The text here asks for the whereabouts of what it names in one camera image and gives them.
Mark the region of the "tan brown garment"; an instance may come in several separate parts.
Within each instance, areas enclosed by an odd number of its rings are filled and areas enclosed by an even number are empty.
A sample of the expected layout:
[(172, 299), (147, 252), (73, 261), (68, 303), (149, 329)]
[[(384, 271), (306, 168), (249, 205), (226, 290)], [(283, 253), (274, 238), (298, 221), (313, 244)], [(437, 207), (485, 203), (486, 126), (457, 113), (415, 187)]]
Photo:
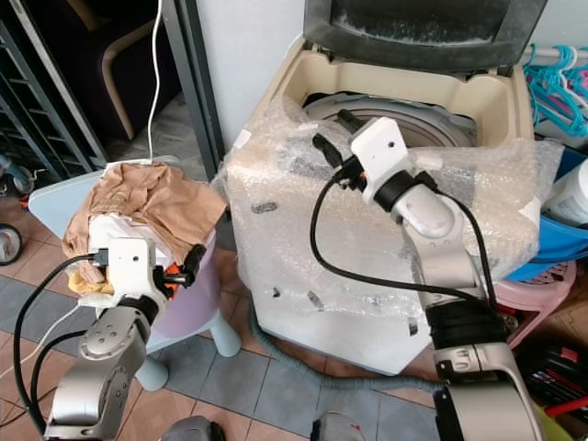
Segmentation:
[(228, 203), (211, 185), (189, 179), (176, 165), (111, 165), (81, 198), (62, 237), (68, 257), (91, 252), (91, 223), (99, 215), (119, 215), (143, 224), (179, 266), (205, 244)]

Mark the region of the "dark washing machine lid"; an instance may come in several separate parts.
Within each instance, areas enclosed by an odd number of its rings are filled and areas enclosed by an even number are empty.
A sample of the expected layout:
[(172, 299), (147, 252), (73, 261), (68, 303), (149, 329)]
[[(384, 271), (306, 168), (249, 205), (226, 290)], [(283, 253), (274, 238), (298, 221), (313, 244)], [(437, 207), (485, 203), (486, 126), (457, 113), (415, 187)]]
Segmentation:
[(306, 0), (303, 38), (332, 58), (436, 74), (503, 74), (548, 0)]

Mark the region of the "cream top-load washing machine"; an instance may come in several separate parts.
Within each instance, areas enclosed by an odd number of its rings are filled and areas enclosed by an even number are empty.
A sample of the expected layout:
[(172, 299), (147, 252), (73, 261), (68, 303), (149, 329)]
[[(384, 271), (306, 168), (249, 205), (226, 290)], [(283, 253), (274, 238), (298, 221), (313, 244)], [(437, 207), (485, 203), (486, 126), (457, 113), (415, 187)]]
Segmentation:
[[(339, 92), (444, 107), (474, 121), (476, 136), (471, 147), (515, 138), (535, 141), (529, 95), (517, 64), (504, 73), (470, 77), (395, 70), (332, 58), (319, 48), (306, 48), (302, 40), (291, 45), (280, 67), (268, 76), (249, 119), (260, 106), (278, 97), (289, 97), (303, 110), (303, 101), (312, 94)], [(232, 147), (246, 139), (246, 123)], [(411, 148), (423, 146), (463, 148), (438, 141), (409, 144)], [(424, 317), (385, 321), (341, 312), (298, 314), (278, 307), (278, 291), (252, 293), (257, 320), (269, 334), (381, 374), (400, 373), (430, 344)]]

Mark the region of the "teal plastic clothes hangers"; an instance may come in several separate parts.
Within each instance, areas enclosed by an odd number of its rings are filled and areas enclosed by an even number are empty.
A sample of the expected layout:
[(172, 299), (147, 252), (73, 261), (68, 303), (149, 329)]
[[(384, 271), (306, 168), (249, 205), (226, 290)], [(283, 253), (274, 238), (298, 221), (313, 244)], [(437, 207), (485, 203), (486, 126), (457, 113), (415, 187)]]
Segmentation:
[(521, 63), (535, 129), (553, 123), (564, 134), (588, 138), (588, 46), (530, 43)]

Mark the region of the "clear bubble wrap sheet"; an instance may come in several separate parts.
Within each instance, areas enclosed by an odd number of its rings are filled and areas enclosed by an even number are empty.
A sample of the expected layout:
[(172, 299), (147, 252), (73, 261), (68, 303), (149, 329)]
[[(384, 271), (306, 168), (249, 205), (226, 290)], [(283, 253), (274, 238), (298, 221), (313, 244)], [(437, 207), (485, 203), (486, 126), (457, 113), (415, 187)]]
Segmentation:
[[(289, 97), (270, 100), (246, 123), (246, 139), (227, 154), (217, 185), (230, 203), (239, 274), (256, 293), (278, 291), (278, 307), (298, 314), (341, 312), (385, 321), (422, 320), (414, 291), (339, 277), (312, 256), (312, 206), (333, 171), (312, 136), (349, 153), (340, 123), (310, 117)], [(553, 141), (515, 138), (470, 148), (409, 148), (412, 171), (473, 211), (503, 280), (537, 253), (540, 207), (561, 163)], [(318, 245), (333, 265), (361, 276), (414, 278), (414, 253), (390, 214), (357, 190), (336, 187), (323, 203)]]

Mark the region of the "white garment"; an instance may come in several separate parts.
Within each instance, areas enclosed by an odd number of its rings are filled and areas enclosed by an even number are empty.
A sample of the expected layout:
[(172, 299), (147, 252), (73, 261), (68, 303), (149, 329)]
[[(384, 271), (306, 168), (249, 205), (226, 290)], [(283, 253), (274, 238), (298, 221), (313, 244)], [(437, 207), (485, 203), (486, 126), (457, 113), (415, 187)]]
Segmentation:
[(88, 223), (88, 248), (99, 254), (96, 261), (101, 265), (108, 264), (110, 241), (117, 238), (152, 239), (150, 230), (144, 224), (138, 224), (131, 217), (117, 213), (99, 214)]

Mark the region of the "yellow garment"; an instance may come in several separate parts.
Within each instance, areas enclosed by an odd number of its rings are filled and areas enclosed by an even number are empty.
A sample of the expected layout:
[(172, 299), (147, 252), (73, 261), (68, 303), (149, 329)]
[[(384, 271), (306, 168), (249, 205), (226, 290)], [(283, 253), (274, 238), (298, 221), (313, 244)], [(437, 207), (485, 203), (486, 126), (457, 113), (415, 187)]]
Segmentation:
[(79, 297), (102, 295), (113, 297), (115, 289), (105, 276), (104, 269), (92, 261), (80, 261), (71, 264), (66, 270), (68, 288)]

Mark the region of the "pale blue plastic stool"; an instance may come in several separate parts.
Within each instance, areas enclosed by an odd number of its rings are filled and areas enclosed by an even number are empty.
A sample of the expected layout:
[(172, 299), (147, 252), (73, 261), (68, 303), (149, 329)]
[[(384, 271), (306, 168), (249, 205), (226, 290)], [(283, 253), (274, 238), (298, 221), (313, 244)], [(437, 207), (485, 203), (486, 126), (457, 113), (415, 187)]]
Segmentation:
[[(174, 165), (173, 158), (155, 162)], [(70, 218), (81, 205), (81, 198), (94, 187), (107, 168), (118, 163), (151, 164), (146, 160), (118, 161), (107, 164), (102, 171), (35, 190), (29, 202), (32, 214), (61, 239)], [(168, 252), (158, 246), (158, 239), (152, 235), (151, 231), (150, 235), (152, 236), (150, 240), (155, 247), (156, 264), (164, 268), (175, 264)], [(193, 285), (178, 290), (165, 306), (165, 310), (156, 315), (151, 335), (144, 344), (148, 356), (205, 332), (211, 335), (219, 356), (233, 357), (241, 352), (240, 335), (231, 327), (221, 311), (221, 282), (217, 264), (213, 259), (213, 253), (217, 247), (217, 227), (211, 231), (205, 246), (207, 252), (203, 256), (200, 272)]]

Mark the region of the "grey left robot foot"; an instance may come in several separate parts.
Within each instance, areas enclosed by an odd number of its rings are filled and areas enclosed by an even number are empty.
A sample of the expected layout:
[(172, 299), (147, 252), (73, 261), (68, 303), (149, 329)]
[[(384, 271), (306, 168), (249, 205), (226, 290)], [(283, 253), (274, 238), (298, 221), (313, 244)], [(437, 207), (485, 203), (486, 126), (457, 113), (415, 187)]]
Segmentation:
[(159, 441), (226, 441), (226, 435), (221, 425), (195, 415), (177, 420), (165, 429)]

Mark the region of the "grey robot foot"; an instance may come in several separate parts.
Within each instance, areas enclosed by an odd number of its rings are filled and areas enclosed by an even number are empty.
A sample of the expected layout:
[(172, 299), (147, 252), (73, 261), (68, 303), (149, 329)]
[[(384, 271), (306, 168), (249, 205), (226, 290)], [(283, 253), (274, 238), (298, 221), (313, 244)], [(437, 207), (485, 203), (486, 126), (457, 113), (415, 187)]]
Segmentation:
[(362, 427), (344, 414), (327, 412), (312, 423), (310, 441), (366, 441)]
[(221, 425), (195, 415), (177, 420), (165, 429), (159, 441), (226, 441), (226, 435)]

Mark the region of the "blue stroller with grey wheel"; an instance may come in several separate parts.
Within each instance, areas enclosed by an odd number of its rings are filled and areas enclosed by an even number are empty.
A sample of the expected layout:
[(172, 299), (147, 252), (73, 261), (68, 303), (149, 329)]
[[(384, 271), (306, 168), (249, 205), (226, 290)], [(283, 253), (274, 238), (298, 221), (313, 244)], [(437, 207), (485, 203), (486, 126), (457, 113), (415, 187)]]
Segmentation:
[[(16, 176), (18, 168), (3, 154), (0, 155), (0, 165), (3, 167), (0, 177), (0, 195), (18, 197), (21, 190), (20, 180)], [(20, 232), (12, 224), (0, 221), (0, 266), (12, 265), (22, 252), (24, 252), (24, 239)]]

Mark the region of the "blue plastic basin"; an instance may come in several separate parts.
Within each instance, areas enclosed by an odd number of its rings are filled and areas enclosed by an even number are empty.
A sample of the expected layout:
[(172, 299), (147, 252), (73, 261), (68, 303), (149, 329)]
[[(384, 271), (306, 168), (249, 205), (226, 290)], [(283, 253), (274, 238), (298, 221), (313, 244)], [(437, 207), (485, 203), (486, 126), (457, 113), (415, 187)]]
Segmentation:
[[(556, 179), (570, 172), (576, 164), (588, 159), (588, 153), (567, 148), (563, 152)], [(563, 224), (542, 213), (540, 214), (540, 235), (537, 253), (528, 262), (508, 274), (508, 280), (527, 281), (540, 276), (547, 269), (562, 262), (588, 257), (588, 230)]]

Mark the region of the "grey right robot foot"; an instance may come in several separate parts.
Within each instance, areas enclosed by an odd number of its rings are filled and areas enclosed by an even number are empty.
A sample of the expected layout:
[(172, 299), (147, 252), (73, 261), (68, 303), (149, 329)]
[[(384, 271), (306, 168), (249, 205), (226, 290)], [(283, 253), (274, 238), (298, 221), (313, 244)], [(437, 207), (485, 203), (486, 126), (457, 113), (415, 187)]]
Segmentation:
[(310, 441), (366, 441), (362, 427), (344, 414), (327, 412), (312, 423)]

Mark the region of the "pink plastic stool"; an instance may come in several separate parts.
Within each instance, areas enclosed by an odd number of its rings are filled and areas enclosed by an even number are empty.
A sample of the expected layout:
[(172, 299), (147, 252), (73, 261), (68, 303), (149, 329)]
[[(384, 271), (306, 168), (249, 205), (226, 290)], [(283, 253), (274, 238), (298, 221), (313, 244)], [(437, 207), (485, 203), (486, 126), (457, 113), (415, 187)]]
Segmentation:
[(524, 282), (507, 278), (496, 282), (499, 311), (504, 318), (513, 318), (515, 323), (507, 339), (508, 345), (517, 348), (530, 332), (557, 311), (570, 297), (576, 277), (577, 262), (568, 261)]

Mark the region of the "white plastic bottle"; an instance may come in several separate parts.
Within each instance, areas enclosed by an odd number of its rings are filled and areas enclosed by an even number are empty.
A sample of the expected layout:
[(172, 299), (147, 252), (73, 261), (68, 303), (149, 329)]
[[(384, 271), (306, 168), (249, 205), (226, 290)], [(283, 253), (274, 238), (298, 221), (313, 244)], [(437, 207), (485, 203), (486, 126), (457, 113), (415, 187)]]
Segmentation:
[(588, 159), (554, 182), (542, 213), (568, 226), (588, 230)]

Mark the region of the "dark metal folding gate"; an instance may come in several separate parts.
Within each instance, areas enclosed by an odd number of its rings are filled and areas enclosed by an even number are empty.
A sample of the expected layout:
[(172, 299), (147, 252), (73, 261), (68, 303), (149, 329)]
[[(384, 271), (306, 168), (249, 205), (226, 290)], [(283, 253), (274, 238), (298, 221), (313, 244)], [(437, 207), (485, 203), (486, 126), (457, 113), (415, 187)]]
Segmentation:
[(56, 182), (100, 164), (55, 80), (55, 66), (20, 0), (0, 0), (3, 153)]

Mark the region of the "red and black tool case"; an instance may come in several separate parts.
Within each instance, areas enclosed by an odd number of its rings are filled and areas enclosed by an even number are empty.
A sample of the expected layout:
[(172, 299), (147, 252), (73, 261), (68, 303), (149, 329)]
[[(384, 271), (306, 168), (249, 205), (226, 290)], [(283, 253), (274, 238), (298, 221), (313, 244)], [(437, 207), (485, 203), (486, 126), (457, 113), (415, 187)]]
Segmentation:
[(515, 358), (526, 390), (547, 416), (588, 424), (588, 348), (541, 342), (520, 345)]

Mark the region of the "yellow-green plastic item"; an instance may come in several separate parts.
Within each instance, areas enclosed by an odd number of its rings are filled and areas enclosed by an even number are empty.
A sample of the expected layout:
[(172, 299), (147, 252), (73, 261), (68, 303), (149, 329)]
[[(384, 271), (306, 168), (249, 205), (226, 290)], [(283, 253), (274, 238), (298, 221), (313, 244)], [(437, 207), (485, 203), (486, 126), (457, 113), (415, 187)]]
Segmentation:
[(541, 425), (543, 433), (545, 433), (546, 441), (575, 441), (575, 437), (567, 432), (567, 429), (561, 424), (564, 415), (556, 415), (555, 417), (546, 415), (542, 409), (537, 409), (535, 412), (537, 420)]

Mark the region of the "dark grey door frame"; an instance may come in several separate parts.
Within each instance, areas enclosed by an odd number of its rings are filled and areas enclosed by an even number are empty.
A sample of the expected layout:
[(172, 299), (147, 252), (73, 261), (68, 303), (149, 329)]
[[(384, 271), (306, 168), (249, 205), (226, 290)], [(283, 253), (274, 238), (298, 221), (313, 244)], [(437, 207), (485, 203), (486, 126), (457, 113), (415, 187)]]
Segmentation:
[(213, 179), (221, 167), (226, 146), (211, 83), (209, 51), (203, 38), (198, 1), (163, 0), (160, 12), (203, 168), (206, 176)]

